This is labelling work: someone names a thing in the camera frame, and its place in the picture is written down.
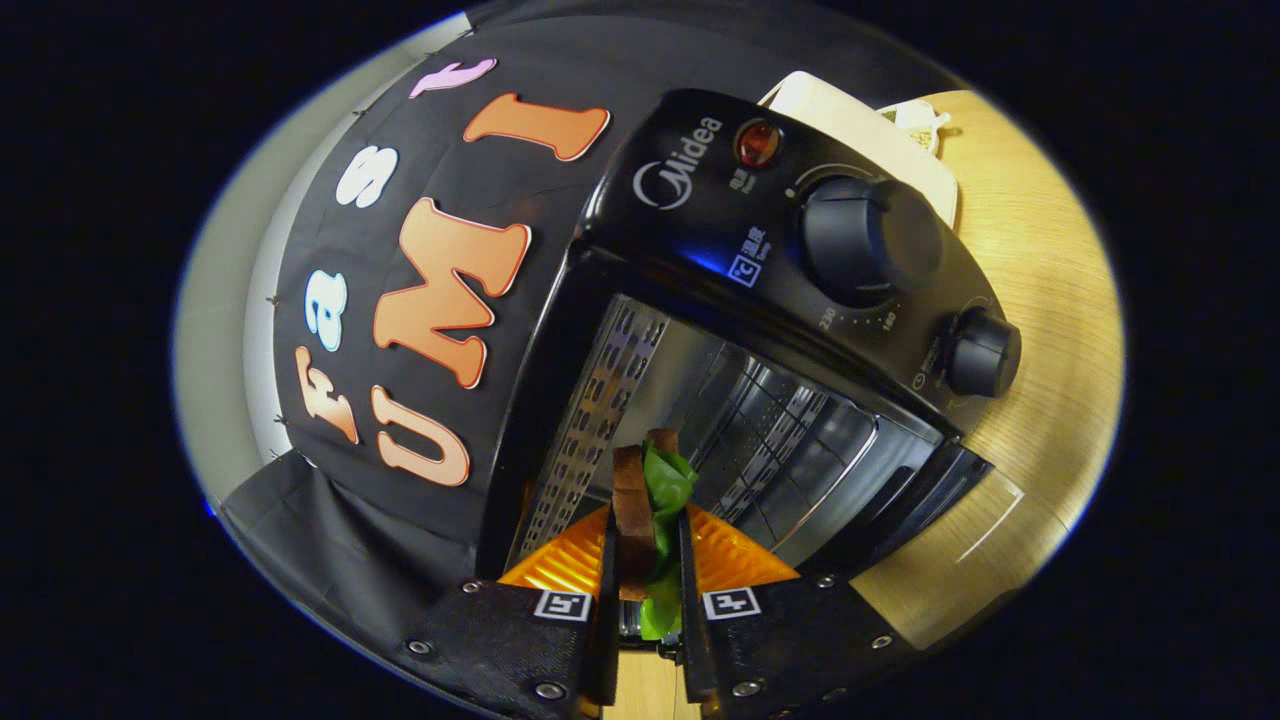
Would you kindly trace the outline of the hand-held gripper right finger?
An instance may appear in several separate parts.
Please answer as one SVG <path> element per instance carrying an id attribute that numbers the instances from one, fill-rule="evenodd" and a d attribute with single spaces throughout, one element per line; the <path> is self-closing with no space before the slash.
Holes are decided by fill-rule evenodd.
<path id="1" fill-rule="evenodd" d="M 923 653 L 833 571 L 803 575 L 713 514 L 678 515 L 687 697 L 704 719 L 827 719 Z"/>

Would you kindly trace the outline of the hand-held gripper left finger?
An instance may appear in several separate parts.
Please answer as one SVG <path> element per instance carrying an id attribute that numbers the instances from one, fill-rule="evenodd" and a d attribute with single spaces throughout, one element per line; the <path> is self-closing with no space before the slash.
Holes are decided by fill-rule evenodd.
<path id="1" fill-rule="evenodd" d="M 500 579 L 462 582 L 410 628 L 401 666 L 484 717 L 599 717 L 617 687 L 614 546 L 602 507 Z"/>

